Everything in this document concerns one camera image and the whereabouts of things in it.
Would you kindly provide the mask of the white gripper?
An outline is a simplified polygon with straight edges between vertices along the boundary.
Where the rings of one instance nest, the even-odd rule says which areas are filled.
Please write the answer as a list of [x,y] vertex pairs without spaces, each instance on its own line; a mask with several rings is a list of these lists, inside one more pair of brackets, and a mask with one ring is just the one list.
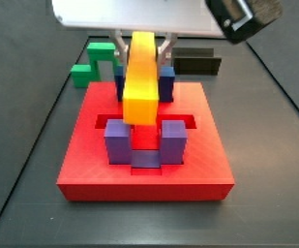
[[224,37],[204,0],[52,0],[52,9],[65,27],[112,29],[109,39],[122,66],[128,62],[128,45],[121,30],[169,32],[156,48],[157,67],[170,56],[177,34]]

